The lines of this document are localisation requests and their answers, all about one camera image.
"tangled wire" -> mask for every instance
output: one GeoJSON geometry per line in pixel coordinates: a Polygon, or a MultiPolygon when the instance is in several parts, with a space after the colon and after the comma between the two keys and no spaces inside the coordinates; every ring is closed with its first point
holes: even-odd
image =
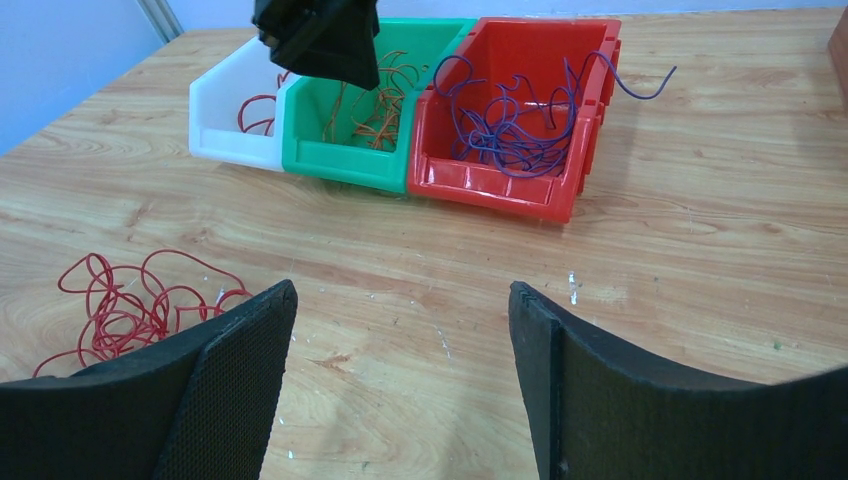
{"type": "MultiPolygon", "coordinates": [[[[398,127],[400,125],[400,114],[403,101],[408,89],[413,88],[420,80],[420,74],[427,70],[424,65],[419,71],[414,65],[403,63],[395,65],[398,58],[406,52],[395,50],[387,53],[378,63],[379,72],[385,74],[385,81],[377,89],[377,97],[374,101],[374,109],[371,114],[360,122],[351,114],[351,122],[356,126],[352,137],[367,137],[370,140],[368,146],[378,150],[394,150],[397,145],[398,127]]],[[[333,106],[330,119],[324,127],[323,141],[336,143],[336,119],[342,106],[347,83],[342,82],[341,91],[333,106]]],[[[368,91],[363,91],[354,100],[351,110],[356,111],[359,102],[365,98],[368,91]]]]}
{"type": "Polygon", "coordinates": [[[583,62],[580,73],[577,74],[563,59],[565,85],[555,88],[547,103],[542,103],[533,90],[530,80],[520,74],[512,76],[513,85],[496,84],[501,95],[492,99],[482,112],[475,112],[458,106],[462,90],[468,85],[486,82],[485,79],[474,79],[474,66],[471,61],[460,55],[450,55],[443,59],[436,68],[435,78],[449,60],[457,60],[468,67],[465,78],[448,90],[435,81],[437,94],[450,99],[451,116],[457,140],[451,148],[452,158],[467,160],[472,153],[479,157],[484,164],[493,164],[502,173],[519,178],[532,178],[542,175],[559,175],[564,167],[571,144],[571,135],[577,121],[577,111],[582,103],[583,91],[581,82],[586,73],[586,66],[593,56],[605,61],[611,69],[619,86],[630,96],[640,100],[650,100],[659,95],[671,75],[677,69],[674,67],[665,77],[659,89],[652,95],[639,95],[628,89],[616,72],[615,65],[603,53],[591,52],[583,62]],[[529,91],[531,102],[529,107],[522,108],[522,102],[510,96],[519,90],[522,83],[529,91]],[[565,124],[559,130],[554,118],[555,110],[567,109],[565,124]],[[538,112],[545,119],[545,128],[553,132],[548,137],[531,135],[519,125],[522,116],[538,112]]]}
{"type": "Polygon", "coordinates": [[[224,303],[234,297],[249,298],[252,295],[245,289],[244,282],[232,273],[198,259],[179,250],[157,250],[144,259],[140,266],[112,266],[103,255],[90,253],[81,258],[59,277],[59,290],[65,293],[85,295],[86,315],[88,321],[77,338],[76,348],[57,353],[36,367],[33,377],[38,376],[41,369],[49,362],[66,355],[77,356],[80,365],[88,366],[85,356],[90,355],[98,361],[116,358],[132,350],[145,347],[165,337],[178,333],[183,326],[182,314],[196,312],[201,322],[208,318],[224,313],[224,303]],[[219,274],[224,275],[236,286],[221,291],[214,302],[207,302],[196,289],[187,285],[166,287],[165,284],[150,270],[150,262],[160,255],[178,255],[219,274]],[[67,277],[80,266],[85,266],[91,279],[84,288],[71,288],[65,285],[67,277]],[[138,277],[129,284],[117,283],[116,274],[135,272],[138,277]],[[152,298],[149,306],[145,305],[141,296],[129,293],[127,290],[138,281],[144,291],[152,298]],[[172,310],[171,295],[175,292],[185,292],[196,300],[195,305],[174,306],[172,310]]]}

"wall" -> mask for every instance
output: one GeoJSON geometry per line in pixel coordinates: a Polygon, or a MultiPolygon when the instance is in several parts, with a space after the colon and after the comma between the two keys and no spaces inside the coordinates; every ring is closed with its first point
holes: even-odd
{"type": "Polygon", "coordinates": [[[162,45],[136,0],[0,1],[0,155],[162,45]]]}
{"type": "MultiPolygon", "coordinates": [[[[253,0],[169,0],[185,30],[249,27],[253,0]]],[[[485,15],[617,15],[705,10],[838,7],[845,0],[378,0],[386,17],[480,17],[485,15]]]]}

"plastic tray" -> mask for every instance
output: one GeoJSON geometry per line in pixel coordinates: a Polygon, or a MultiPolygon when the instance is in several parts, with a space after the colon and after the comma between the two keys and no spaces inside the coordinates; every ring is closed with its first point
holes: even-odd
{"type": "Polygon", "coordinates": [[[476,19],[381,19],[380,34],[375,38],[377,59],[402,50],[398,64],[408,63],[422,69],[412,89],[405,91],[394,150],[377,150],[367,138],[353,135],[355,123],[364,121],[373,111],[377,90],[368,92],[352,112],[354,101],[363,90],[348,85],[336,117],[335,142],[325,126],[339,97],[341,83],[320,78],[302,78],[286,94],[283,167],[287,172],[321,177],[396,193],[406,192],[410,138],[413,132],[418,95],[431,82],[433,68],[453,53],[476,19]]]}
{"type": "Polygon", "coordinates": [[[189,87],[189,151],[193,156],[272,171],[283,171],[282,142],[286,90],[300,77],[290,73],[277,89],[277,75],[286,70],[268,58],[268,47],[256,37],[212,67],[189,87]],[[254,95],[277,99],[251,103],[244,123],[275,117],[271,136],[257,127],[242,133],[238,112],[254,95]]]}
{"type": "MultiPolygon", "coordinates": [[[[475,78],[486,78],[487,82],[467,87],[467,94],[463,91],[458,104],[481,111],[500,94],[494,84],[512,84],[515,74],[525,75],[539,97],[547,98],[555,87],[565,83],[563,58],[579,70],[589,53],[599,50],[617,65],[620,28],[618,20],[482,18],[456,54],[471,61],[475,78]]],[[[467,66],[451,61],[436,81],[448,90],[460,78],[467,77],[467,71],[467,66]]],[[[587,66],[582,87],[583,101],[578,107],[564,171],[557,176],[515,178],[492,165],[452,158],[451,146],[457,135],[450,100],[428,86],[418,98],[410,149],[409,193],[567,223],[584,177],[591,171],[604,109],[612,96],[614,77],[609,66],[594,57],[587,66]]],[[[524,93],[527,98],[520,97],[522,91],[527,89],[513,97],[525,104],[531,102],[529,94],[524,93]]],[[[529,122],[542,124],[532,117],[529,122]]]]}

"wood grain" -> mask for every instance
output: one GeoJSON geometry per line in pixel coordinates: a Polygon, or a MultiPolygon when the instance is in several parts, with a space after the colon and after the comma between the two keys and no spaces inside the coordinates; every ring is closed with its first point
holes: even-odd
{"type": "Polygon", "coordinates": [[[848,120],[827,54],[840,13],[625,18],[633,89],[679,69],[656,100],[616,91],[565,227],[192,158],[188,85],[251,32],[189,32],[0,160],[0,381],[74,344],[84,307],[56,289],[66,267],[162,246],[254,291],[299,291],[267,479],[533,478],[513,280],[712,372],[774,383],[844,364],[848,120]]]}
{"type": "Polygon", "coordinates": [[[836,77],[842,88],[842,101],[848,111],[848,7],[842,13],[842,20],[833,29],[833,36],[828,43],[830,58],[836,68],[836,77]]]}

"purple wire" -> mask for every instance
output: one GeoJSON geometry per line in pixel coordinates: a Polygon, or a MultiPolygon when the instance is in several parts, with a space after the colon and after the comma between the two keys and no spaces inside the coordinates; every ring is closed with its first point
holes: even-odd
{"type": "Polygon", "coordinates": [[[568,60],[563,59],[566,85],[564,87],[557,87],[551,92],[547,105],[543,106],[539,102],[539,98],[536,96],[530,80],[524,75],[517,74],[512,77],[515,82],[513,86],[507,86],[501,83],[495,85],[500,90],[501,95],[492,99],[483,108],[481,114],[466,108],[459,108],[457,106],[457,100],[463,88],[468,85],[483,83],[486,80],[473,79],[474,66],[467,58],[460,55],[450,55],[442,59],[436,67],[434,79],[439,78],[439,71],[448,60],[459,60],[468,66],[468,75],[462,81],[457,82],[447,92],[439,86],[437,80],[433,82],[436,93],[450,98],[451,117],[457,133],[457,140],[451,146],[451,156],[456,160],[462,161],[472,151],[476,151],[479,155],[480,163],[486,165],[491,163],[499,171],[512,177],[533,178],[548,175],[552,172],[555,172],[555,176],[560,175],[565,167],[566,156],[571,146],[571,134],[577,122],[577,108],[582,100],[580,84],[583,80],[589,59],[592,56],[601,57],[609,66],[621,89],[628,95],[640,100],[650,100],[657,97],[665,88],[671,75],[677,70],[677,67],[671,69],[654,94],[639,95],[624,85],[624,82],[616,71],[615,65],[613,65],[612,61],[606,55],[599,51],[593,51],[584,59],[579,75],[572,70],[568,64],[568,60]],[[509,95],[509,93],[518,91],[522,81],[527,85],[530,98],[533,101],[532,107],[523,110],[521,103],[509,95]],[[568,100],[555,102],[554,99],[558,93],[565,94],[568,100]],[[556,131],[557,125],[554,119],[554,107],[561,106],[567,106],[568,115],[562,132],[557,135],[550,138],[539,138],[530,135],[518,125],[518,118],[521,115],[530,112],[539,112],[545,118],[546,128],[556,131]],[[500,114],[498,116],[500,118],[490,122],[487,119],[494,116],[498,111],[494,109],[499,109],[500,114]],[[463,129],[464,123],[470,123],[472,128],[469,130],[463,129]]]}

